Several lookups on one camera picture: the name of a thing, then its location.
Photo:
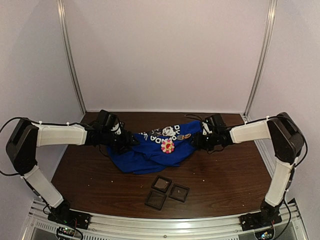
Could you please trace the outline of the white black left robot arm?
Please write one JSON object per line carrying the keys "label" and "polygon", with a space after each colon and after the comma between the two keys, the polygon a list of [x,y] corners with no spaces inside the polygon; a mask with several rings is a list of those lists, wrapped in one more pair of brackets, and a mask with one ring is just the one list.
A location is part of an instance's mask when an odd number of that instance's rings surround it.
{"label": "white black left robot arm", "polygon": [[44,157],[46,150],[68,146],[106,146],[122,154],[139,144],[117,117],[91,123],[47,123],[19,116],[13,119],[17,124],[7,141],[6,154],[15,174],[53,209],[63,206],[65,198],[40,168],[37,158]]}

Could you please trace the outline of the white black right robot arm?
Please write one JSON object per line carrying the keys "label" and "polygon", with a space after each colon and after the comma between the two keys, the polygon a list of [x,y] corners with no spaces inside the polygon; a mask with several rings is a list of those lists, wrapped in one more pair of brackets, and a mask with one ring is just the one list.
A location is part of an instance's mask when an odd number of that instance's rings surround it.
{"label": "white black right robot arm", "polygon": [[226,126],[217,113],[202,121],[202,131],[191,137],[190,144],[197,149],[214,151],[216,146],[225,148],[264,139],[272,141],[276,164],[263,203],[275,208],[283,202],[294,169],[300,163],[298,157],[302,148],[307,147],[305,137],[288,113],[281,112],[235,126]]}

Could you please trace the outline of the blue printed t-shirt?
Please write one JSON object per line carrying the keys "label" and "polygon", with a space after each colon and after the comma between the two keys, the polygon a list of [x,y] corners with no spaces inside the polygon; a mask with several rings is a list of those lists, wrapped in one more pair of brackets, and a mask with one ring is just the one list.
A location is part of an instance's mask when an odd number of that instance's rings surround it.
{"label": "blue printed t-shirt", "polygon": [[[190,145],[190,138],[178,140],[178,135],[195,134],[202,132],[199,121],[185,124],[169,125],[156,128],[151,131],[135,133],[139,145],[133,146],[131,150],[118,154],[107,147],[107,153],[123,173],[150,174],[163,171],[167,167],[179,167],[180,163],[191,156],[196,149]],[[174,151],[166,154],[161,150],[164,139],[174,142]]]}

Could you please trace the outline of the small round badge brooch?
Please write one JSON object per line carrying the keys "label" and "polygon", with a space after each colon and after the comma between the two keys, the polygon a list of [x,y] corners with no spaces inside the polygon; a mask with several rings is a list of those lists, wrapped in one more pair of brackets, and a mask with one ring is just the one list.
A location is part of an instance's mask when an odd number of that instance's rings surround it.
{"label": "small round badge brooch", "polygon": [[191,133],[188,133],[188,134],[185,134],[185,135],[178,135],[177,136],[177,139],[179,140],[179,141],[182,141],[182,140],[186,140],[186,139],[188,139],[188,138],[190,138],[192,136],[192,134]]}

